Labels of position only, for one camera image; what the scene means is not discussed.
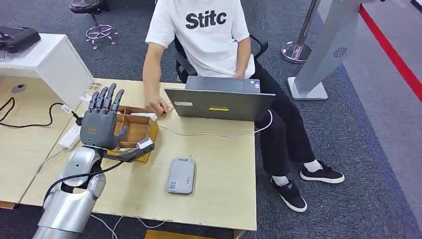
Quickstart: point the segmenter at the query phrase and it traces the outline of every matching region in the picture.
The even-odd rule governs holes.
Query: silver robotic arm
[[[92,166],[100,160],[100,155],[92,148],[80,147],[70,156],[66,168],[58,179],[90,172]],[[81,187],[87,183],[82,193],[69,192],[70,188]],[[83,232],[94,208],[95,202],[101,196],[106,186],[103,173],[69,179],[57,184],[44,203],[44,213],[38,223],[34,239],[76,239]]]
[[[108,90],[93,95],[90,106],[82,119],[81,141],[83,147],[77,148],[69,158],[68,164],[49,188],[44,199],[44,213],[38,223],[33,239],[76,239],[84,231],[97,199],[106,186],[104,172],[123,162],[133,162],[154,149],[154,142],[146,138],[137,144],[131,153],[119,156],[106,154],[106,149],[114,149],[127,134],[127,129],[114,135],[116,111],[123,90],[117,93],[111,104],[113,83]],[[120,161],[108,169],[101,169],[103,157]],[[75,188],[85,189],[74,193]]]

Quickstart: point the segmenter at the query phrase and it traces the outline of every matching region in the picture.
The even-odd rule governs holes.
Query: black chair
[[[261,36],[258,36],[256,33],[251,33],[250,37],[256,42],[258,42],[260,47],[259,51],[254,54],[254,58],[256,60],[268,49],[268,40],[264,39]],[[188,76],[197,76],[198,73],[195,68],[190,64],[188,58],[186,57],[185,50],[183,49],[177,37],[175,37],[174,39],[174,45],[176,48],[176,52],[174,53],[176,58],[176,72],[179,76],[179,79],[186,84]]]
[[[112,45],[116,44],[110,35],[112,32],[114,35],[117,35],[118,32],[110,25],[98,24],[97,18],[95,17],[95,15],[99,14],[102,10],[110,11],[110,7],[106,0],[72,0],[69,8],[74,13],[88,13],[92,16],[95,26],[89,28],[85,33],[85,36],[87,41],[90,41],[93,45],[93,49],[98,49],[96,40],[105,37],[111,40]]]

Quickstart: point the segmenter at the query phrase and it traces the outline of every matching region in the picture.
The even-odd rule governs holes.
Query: cardboard box
[[[127,152],[120,151],[121,148],[136,148],[136,143],[149,137],[154,143],[158,134],[158,123],[150,117],[131,116],[131,113],[149,113],[150,111],[143,108],[136,108],[130,106],[120,106],[117,114],[117,123],[114,128],[114,134],[121,131],[122,127],[129,127],[129,131],[125,138],[119,143],[116,149],[109,150],[107,154],[120,155]],[[146,163],[151,153],[148,153],[136,161]]]

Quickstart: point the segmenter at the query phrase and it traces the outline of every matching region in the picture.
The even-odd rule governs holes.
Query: stool
[[[116,42],[110,36],[111,33],[118,35],[118,32],[110,25],[98,24],[96,14],[99,14],[102,10],[110,11],[110,8],[106,0],[73,0],[69,5],[69,8],[74,13],[89,13],[94,22],[95,26],[89,28],[85,33],[87,41],[90,41],[93,45],[93,49],[98,49],[96,40],[107,37],[111,40],[111,44],[115,45]]]

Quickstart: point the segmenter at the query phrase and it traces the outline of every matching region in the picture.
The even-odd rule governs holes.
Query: stanchion base
[[[294,58],[294,51],[296,49],[296,42],[291,41],[284,44],[281,48],[281,54],[283,58],[287,61],[296,64],[304,64],[308,59],[309,55],[312,52],[312,48],[308,45],[304,44],[302,47],[302,51],[297,59]]]
[[[309,93],[306,95],[299,94],[298,90],[296,89],[295,85],[295,77],[289,77],[287,79],[289,82],[289,90],[292,94],[293,100],[296,101],[324,101],[328,99],[327,92],[325,92],[324,86],[322,82],[320,82],[315,88],[313,88]]]

